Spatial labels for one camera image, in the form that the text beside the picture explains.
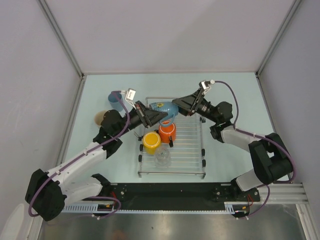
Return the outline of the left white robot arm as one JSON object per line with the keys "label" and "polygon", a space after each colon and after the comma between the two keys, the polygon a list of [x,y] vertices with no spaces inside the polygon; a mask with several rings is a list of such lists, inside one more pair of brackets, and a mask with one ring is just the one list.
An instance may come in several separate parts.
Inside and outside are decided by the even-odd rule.
{"label": "left white robot arm", "polygon": [[76,182],[76,178],[111,157],[121,147],[122,135],[140,125],[152,127],[167,115],[167,112],[146,107],[140,101],[134,103],[131,110],[126,110],[125,115],[115,109],[106,111],[98,134],[82,152],[50,170],[33,172],[25,195],[28,214],[51,221],[66,205],[80,200],[112,201],[109,181],[101,174],[93,174],[81,182]]}

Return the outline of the yellow ceramic mug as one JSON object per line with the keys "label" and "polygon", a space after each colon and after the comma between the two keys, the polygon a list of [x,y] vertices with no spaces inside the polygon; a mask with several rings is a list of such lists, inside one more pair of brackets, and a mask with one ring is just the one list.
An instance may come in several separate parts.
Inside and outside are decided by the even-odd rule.
{"label": "yellow ceramic mug", "polygon": [[161,146],[161,143],[161,137],[155,131],[146,133],[142,138],[143,147],[145,148],[145,151],[150,155],[155,154],[157,148]]}

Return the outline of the blue textured ceramic mug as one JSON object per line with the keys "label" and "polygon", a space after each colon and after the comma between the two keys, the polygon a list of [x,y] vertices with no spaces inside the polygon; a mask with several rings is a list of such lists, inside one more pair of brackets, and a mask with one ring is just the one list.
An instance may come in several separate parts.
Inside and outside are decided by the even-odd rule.
{"label": "blue textured ceramic mug", "polygon": [[162,118],[159,122],[162,127],[169,127],[170,125],[172,125],[174,123],[175,117],[179,113],[178,106],[170,101],[153,102],[149,104],[149,107],[152,110],[167,113],[167,116]]}

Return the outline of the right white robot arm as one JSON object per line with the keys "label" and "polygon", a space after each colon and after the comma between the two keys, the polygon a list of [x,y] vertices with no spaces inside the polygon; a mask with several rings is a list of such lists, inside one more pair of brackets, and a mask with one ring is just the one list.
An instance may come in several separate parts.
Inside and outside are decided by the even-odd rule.
{"label": "right white robot arm", "polygon": [[214,125],[210,127],[213,139],[236,146],[250,154],[253,169],[231,181],[231,196],[242,201],[249,190],[274,183],[278,179],[292,173],[294,166],[280,136],[271,133],[258,136],[234,127],[232,104],[220,102],[214,106],[204,98],[203,91],[198,89],[193,94],[175,98],[172,103],[178,106],[183,116],[197,113]]}

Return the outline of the beige ceramic mug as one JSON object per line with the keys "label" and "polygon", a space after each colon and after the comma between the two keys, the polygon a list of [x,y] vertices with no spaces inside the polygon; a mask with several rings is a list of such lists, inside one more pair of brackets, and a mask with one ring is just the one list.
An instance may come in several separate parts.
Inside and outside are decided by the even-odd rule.
{"label": "beige ceramic mug", "polygon": [[102,111],[99,111],[98,113],[95,114],[94,122],[98,127],[100,127],[102,125],[102,122],[105,118],[105,114],[107,112],[108,112],[107,110],[102,110]]}

